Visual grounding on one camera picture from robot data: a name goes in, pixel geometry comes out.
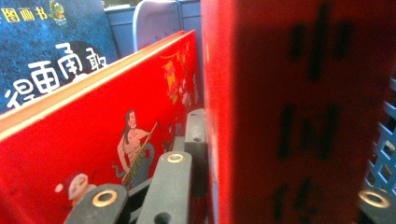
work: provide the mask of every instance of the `red book cover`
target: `red book cover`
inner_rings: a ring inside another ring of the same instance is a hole
[[[396,56],[390,1],[202,1],[215,223],[352,223]]]
[[[195,32],[179,32],[0,117],[6,223],[59,223],[90,189],[127,189],[202,107]]]

